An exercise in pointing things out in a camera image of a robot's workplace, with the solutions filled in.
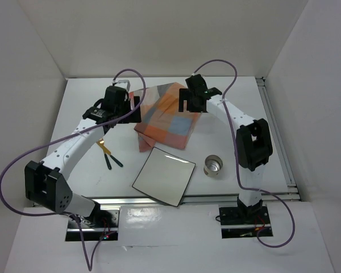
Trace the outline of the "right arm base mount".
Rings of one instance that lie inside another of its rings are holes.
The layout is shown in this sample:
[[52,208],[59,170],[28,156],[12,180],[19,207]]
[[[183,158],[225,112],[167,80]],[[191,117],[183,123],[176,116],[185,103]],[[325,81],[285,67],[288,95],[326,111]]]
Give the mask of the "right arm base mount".
[[266,206],[261,208],[256,215],[243,219],[237,207],[220,207],[215,220],[221,225],[223,239],[228,238],[253,238],[261,231],[260,237],[272,237],[273,231]]

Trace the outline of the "beige metal cup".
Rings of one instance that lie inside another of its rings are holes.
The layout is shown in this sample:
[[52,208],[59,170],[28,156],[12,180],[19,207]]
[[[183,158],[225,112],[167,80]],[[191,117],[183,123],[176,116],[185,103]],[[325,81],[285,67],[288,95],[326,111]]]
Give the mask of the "beige metal cup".
[[223,161],[217,155],[209,155],[205,158],[203,171],[208,177],[216,177],[223,168]]

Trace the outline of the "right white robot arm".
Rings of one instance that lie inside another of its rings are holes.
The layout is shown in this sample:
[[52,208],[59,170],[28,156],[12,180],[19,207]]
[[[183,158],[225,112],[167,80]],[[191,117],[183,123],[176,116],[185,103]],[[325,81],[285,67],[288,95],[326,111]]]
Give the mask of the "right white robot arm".
[[264,118],[254,119],[242,112],[219,89],[208,88],[200,74],[185,82],[187,87],[179,91],[179,112],[186,109],[191,113],[210,113],[230,126],[240,188],[236,215],[239,221],[249,223],[263,205],[260,186],[265,165],[273,154],[269,124]]

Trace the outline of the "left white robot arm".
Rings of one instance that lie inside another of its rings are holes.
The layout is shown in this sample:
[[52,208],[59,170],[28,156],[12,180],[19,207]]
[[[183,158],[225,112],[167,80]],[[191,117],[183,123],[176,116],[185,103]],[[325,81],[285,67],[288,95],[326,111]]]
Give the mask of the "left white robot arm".
[[108,86],[104,98],[87,109],[72,137],[40,162],[30,161],[24,169],[26,197],[54,213],[80,217],[88,227],[111,226],[113,215],[98,202],[75,194],[67,183],[71,172],[87,151],[118,123],[139,123],[140,97],[130,97],[130,82]]

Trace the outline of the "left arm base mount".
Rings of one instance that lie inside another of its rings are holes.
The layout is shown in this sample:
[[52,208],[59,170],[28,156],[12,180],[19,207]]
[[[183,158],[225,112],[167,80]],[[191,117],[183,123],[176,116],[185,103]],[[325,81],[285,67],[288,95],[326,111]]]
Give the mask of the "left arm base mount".
[[[103,241],[117,241],[118,240],[118,225],[120,207],[110,207],[108,209],[112,215],[111,220],[102,220],[100,224],[91,224],[89,221],[80,217],[80,225],[84,236],[84,241],[95,242],[104,236]],[[65,235],[66,242],[80,242],[80,230],[74,219],[68,220],[68,225]]]

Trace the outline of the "checkered orange blue cloth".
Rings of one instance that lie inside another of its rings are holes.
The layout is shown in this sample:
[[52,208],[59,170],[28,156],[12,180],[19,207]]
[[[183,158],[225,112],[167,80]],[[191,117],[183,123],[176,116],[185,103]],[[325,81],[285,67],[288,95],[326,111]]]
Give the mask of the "checkered orange blue cloth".
[[134,130],[138,134],[140,152],[160,143],[184,150],[200,118],[200,113],[179,112],[179,90],[184,86],[172,82],[147,88],[140,106],[142,121]]

